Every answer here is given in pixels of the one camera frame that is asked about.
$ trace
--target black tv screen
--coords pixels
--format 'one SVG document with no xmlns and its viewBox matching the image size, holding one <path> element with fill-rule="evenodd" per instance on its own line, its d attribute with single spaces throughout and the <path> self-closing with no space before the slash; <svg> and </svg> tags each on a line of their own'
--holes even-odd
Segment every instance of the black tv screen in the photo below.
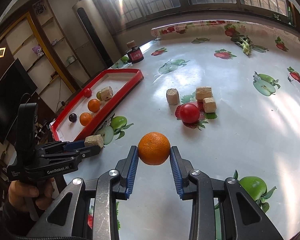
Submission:
<svg viewBox="0 0 300 240">
<path fill-rule="evenodd" d="M 22 96 L 30 96 L 37 90 L 37 86 L 16 59 L 0 79 L 0 142 L 3 144 L 13 123 L 18 116 L 18 109 Z M 30 98 L 24 96 L 22 103 Z"/>
</svg>

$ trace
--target screw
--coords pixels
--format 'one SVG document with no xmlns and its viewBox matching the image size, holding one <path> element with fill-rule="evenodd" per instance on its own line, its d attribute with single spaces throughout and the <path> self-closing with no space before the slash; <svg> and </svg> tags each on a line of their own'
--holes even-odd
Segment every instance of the screw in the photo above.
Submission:
<svg viewBox="0 0 300 240">
<path fill-rule="evenodd" d="M 198 176 L 198 175 L 200 175 L 200 171 L 199 170 L 197 170 L 197 169 L 193 169 L 193 170 L 191 170 L 190 171 L 190 173 L 193 175 L 193 176 Z"/>
<path fill-rule="evenodd" d="M 237 180 L 235 178 L 227 178 L 227 182 L 229 184 L 235 184 L 237 182 Z"/>
<path fill-rule="evenodd" d="M 110 176 L 116 176 L 116 175 L 118 175 L 118 171 L 117 170 L 111 170 L 111 171 L 109 171 L 109 175 Z"/>
<path fill-rule="evenodd" d="M 82 179 L 80 179 L 80 178 L 76 178 L 72 181 L 72 183 L 75 185 L 79 185 L 79 184 L 81 184 L 81 182 L 82 182 Z"/>
</svg>

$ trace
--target human hand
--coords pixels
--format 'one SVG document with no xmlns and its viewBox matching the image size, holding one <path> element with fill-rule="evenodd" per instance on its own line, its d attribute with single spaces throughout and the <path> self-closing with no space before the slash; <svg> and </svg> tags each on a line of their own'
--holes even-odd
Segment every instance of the human hand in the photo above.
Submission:
<svg viewBox="0 0 300 240">
<path fill-rule="evenodd" d="M 52 186 L 52 181 L 54 178 L 47 179 L 43 185 L 44 195 L 36 199 L 35 204 L 41 210 L 46 210 L 53 201 L 52 193 L 54 188 Z M 29 212 L 28 207 L 26 206 L 25 197 L 38 197 L 39 190 L 37 187 L 22 183 L 18 180 L 11 182 L 8 190 L 8 200 L 10 204 L 18 211 Z"/>
</svg>

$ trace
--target window frame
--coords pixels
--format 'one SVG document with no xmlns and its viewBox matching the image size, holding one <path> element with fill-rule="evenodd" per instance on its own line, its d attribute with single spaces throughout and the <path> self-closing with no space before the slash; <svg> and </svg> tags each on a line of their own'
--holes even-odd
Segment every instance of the window frame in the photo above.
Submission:
<svg viewBox="0 0 300 240">
<path fill-rule="evenodd" d="M 185 13 L 191 13 L 191 12 L 206 12 L 208 10 L 215 10 L 215 11 L 222 11 L 222 12 L 236 12 L 236 13 L 244 13 L 244 14 L 249 14 L 251 16 L 257 16 L 257 17 L 262 17 L 262 18 L 271 18 L 272 20 L 274 19 L 273 15 L 277 14 L 280 15 L 281 21 L 280 23 L 282 24 L 288 24 L 290 19 L 288 16 L 285 16 L 283 14 L 277 13 L 275 11 L 271 11 L 269 9 L 265 9 L 262 7 L 257 7 L 253 5 L 247 5 L 247 4 L 242 4 L 241 0 L 236 0 L 236 3 L 202 3 L 202 4 L 193 4 L 191 0 L 179 0 L 180 2 L 180 7 L 176 8 L 171 8 L 159 12 L 155 12 L 153 14 L 147 15 L 142 3 L 140 0 L 136 0 L 137 3 L 139 3 L 138 7 L 141 12 L 141 17 L 135 20 L 132 20 L 130 22 L 127 22 L 125 25 L 121 25 L 120 22 L 118 21 L 117 16 L 115 15 L 115 12 L 111 13 L 113 8 L 111 5 L 111 2 L 108 2 L 108 0 L 103 0 L 107 1 L 106 3 L 102 3 L 101 0 L 95 0 L 96 1 L 96 6 L 98 10 L 103 16 L 103 18 L 106 20 L 106 23 L 109 27 L 109 31 L 111 34 L 117 34 L 122 32 L 125 29 L 131 28 L 136 25 L 140 25 L 142 23 L 146 23 L 152 20 L 157 20 L 160 18 L 165 18 L 173 15 L 180 15 L 180 14 L 185 14 Z"/>
</svg>

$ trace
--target tray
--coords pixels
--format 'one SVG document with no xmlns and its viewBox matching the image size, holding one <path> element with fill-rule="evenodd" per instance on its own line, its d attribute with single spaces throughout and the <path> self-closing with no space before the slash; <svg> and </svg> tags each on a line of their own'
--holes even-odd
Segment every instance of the tray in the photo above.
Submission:
<svg viewBox="0 0 300 240">
<path fill-rule="evenodd" d="M 56 141 L 77 141 L 84 140 L 106 119 L 111 111 L 121 100 L 143 79 L 139 69 L 107 69 L 95 77 L 84 89 L 82 89 L 66 108 L 57 117 L 51 126 L 51 132 Z M 113 97 L 107 101 L 101 101 L 100 110 L 92 113 L 88 110 L 88 102 L 96 98 L 96 94 L 102 88 L 111 86 Z M 83 93 L 86 88 L 92 90 L 92 96 L 85 98 Z M 79 117 L 82 113 L 88 112 L 92 120 L 87 126 L 82 126 Z M 70 122 L 68 116 L 75 113 L 78 117 L 76 122 Z"/>
</svg>

